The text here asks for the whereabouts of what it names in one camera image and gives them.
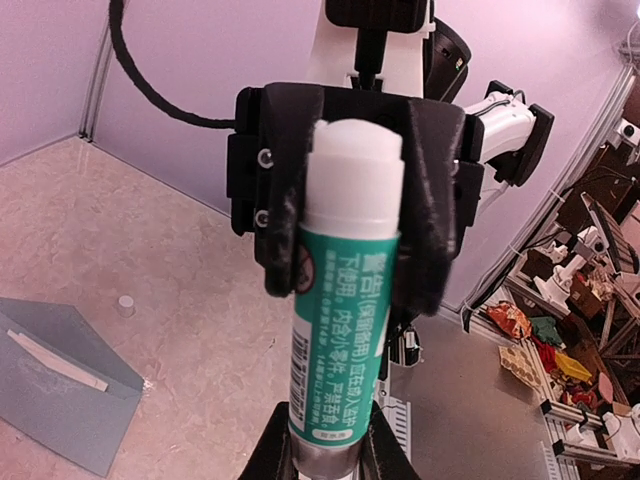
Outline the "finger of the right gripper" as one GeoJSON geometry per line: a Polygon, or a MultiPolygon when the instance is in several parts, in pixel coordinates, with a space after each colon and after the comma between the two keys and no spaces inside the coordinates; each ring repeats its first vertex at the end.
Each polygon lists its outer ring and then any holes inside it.
{"type": "Polygon", "coordinates": [[[406,98],[397,132],[405,164],[394,302],[432,315],[441,304],[456,244],[454,161],[465,114],[451,104],[406,98]]]}
{"type": "Polygon", "coordinates": [[[304,203],[304,176],[314,125],[324,109],[324,88],[274,83],[262,100],[262,137],[271,151],[268,223],[263,235],[265,287],[285,298],[293,290],[296,231],[304,203]]]}

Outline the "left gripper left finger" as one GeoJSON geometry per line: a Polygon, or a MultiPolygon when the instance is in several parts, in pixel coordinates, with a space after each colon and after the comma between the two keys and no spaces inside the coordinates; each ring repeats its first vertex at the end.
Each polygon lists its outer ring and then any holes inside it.
{"type": "Polygon", "coordinates": [[[295,466],[291,454],[289,403],[280,402],[242,471],[242,480],[291,480],[295,466]]]}

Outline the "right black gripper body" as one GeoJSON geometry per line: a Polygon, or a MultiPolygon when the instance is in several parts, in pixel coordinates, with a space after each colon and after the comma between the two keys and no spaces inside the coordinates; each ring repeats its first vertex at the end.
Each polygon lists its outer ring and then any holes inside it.
{"type": "MultiPolygon", "coordinates": [[[[255,235],[255,258],[261,265],[264,265],[263,235],[268,223],[267,195],[273,166],[271,151],[264,145],[262,137],[265,87],[247,87],[238,94],[235,128],[227,143],[226,180],[227,196],[231,201],[232,229],[238,235],[255,235]]],[[[325,100],[319,120],[365,120],[398,135],[398,105],[406,98],[415,98],[343,87],[321,87],[324,88],[325,100]]],[[[456,213],[453,259],[460,251],[466,229],[473,224],[483,173],[480,151],[485,128],[477,117],[464,114],[465,130],[453,169],[456,213]]]]}

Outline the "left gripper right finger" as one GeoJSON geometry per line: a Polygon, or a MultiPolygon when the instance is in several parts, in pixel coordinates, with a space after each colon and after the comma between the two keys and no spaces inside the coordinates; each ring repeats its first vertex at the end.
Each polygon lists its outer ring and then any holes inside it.
{"type": "Polygon", "coordinates": [[[384,409],[373,403],[370,423],[362,445],[362,478],[371,480],[417,479],[391,429],[384,409]]]}

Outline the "small green white glue stick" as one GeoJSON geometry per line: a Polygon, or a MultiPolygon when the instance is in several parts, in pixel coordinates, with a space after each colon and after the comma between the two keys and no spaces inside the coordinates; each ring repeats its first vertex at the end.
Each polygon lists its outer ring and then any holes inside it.
{"type": "Polygon", "coordinates": [[[368,430],[399,245],[402,139],[357,119],[316,124],[299,225],[289,431],[296,469],[342,479],[368,430]]]}

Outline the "teal paper envelope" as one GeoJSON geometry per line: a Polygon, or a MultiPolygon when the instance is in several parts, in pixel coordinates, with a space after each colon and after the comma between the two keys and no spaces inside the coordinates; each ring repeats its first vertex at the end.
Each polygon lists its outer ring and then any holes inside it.
{"type": "Polygon", "coordinates": [[[141,400],[143,379],[72,305],[2,298],[1,418],[101,477],[111,469],[141,400]],[[44,365],[14,342],[23,333],[109,384],[97,391],[44,365]]]}

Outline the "small white glue cap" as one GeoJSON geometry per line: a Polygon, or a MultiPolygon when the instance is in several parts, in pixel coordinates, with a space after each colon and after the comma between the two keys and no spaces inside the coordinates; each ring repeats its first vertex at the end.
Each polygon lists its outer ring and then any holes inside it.
{"type": "Polygon", "coordinates": [[[135,314],[135,301],[130,295],[122,295],[117,300],[117,311],[124,318],[130,318],[135,314]]]}

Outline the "beige lined letter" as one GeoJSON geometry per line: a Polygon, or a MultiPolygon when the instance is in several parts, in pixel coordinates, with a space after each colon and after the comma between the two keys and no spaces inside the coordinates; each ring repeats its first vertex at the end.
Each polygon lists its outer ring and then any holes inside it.
{"type": "Polygon", "coordinates": [[[100,392],[108,389],[107,382],[53,353],[25,334],[8,330],[7,335],[48,369],[100,392]]]}

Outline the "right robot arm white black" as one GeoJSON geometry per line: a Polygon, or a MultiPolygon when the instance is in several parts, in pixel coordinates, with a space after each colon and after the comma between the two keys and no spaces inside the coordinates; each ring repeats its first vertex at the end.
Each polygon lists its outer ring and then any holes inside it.
{"type": "Polygon", "coordinates": [[[523,184],[554,121],[496,81],[480,103],[450,104],[470,56],[437,22],[429,39],[398,34],[372,90],[278,82],[238,94],[227,149],[231,223],[255,234],[270,295],[296,288],[300,231],[309,227],[339,238],[397,237],[393,304],[438,310],[485,167],[523,184]]]}

